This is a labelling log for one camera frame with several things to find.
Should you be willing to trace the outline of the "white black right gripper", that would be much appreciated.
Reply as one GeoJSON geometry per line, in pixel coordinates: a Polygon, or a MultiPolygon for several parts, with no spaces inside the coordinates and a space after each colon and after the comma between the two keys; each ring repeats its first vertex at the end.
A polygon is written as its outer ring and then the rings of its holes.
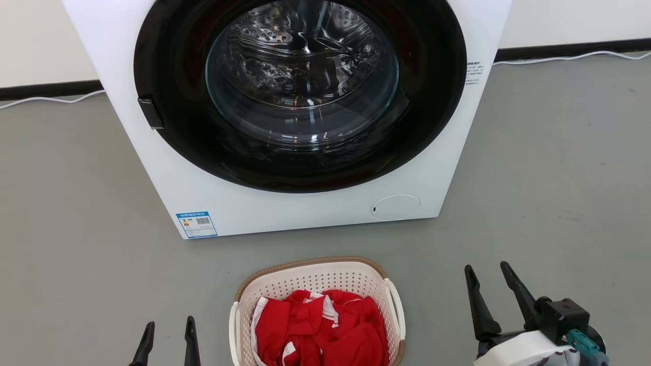
{"type": "Polygon", "coordinates": [[[474,365],[600,365],[584,354],[586,339],[602,350],[602,336],[589,324],[589,313],[569,298],[551,301],[534,299],[511,265],[500,262],[509,289],[514,292],[524,319],[524,329],[534,331],[501,334],[500,324],[488,310],[472,265],[463,269],[475,339],[480,342],[474,365]]]}

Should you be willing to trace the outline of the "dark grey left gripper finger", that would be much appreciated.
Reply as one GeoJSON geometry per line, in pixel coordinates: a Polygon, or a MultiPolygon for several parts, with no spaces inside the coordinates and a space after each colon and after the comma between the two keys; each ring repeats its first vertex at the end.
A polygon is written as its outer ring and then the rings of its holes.
{"type": "Polygon", "coordinates": [[[129,363],[129,366],[147,366],[149,361],[149,354],[153,349],[155,336],[155,322],[149,322],[140,338],[139,345],[134,354],[132,361],[129,363]]]}
{"type": "Polygon", "coordinates": [[[198,349],[197,327],[194,317],[187,317],[185,340],[186,352],[184,366],[201,366],[200,353],[198,349]]]}

